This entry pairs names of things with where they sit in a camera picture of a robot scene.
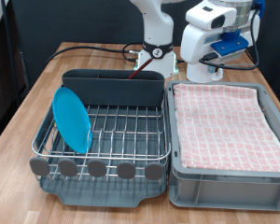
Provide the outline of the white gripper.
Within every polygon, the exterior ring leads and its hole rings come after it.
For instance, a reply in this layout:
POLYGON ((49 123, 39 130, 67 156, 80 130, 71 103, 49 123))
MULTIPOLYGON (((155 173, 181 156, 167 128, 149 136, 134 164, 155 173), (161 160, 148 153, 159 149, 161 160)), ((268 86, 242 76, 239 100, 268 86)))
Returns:
MULTIPOLYGON (((236 28, 204 30, 189 23, 183 33, 180 55, 190 65, 223 65, 242 56, 249 47, 256 47, 260 18, 251 13, 248 22, 236 28)), ((208 66, 208 72, 216 72, 208 66)))

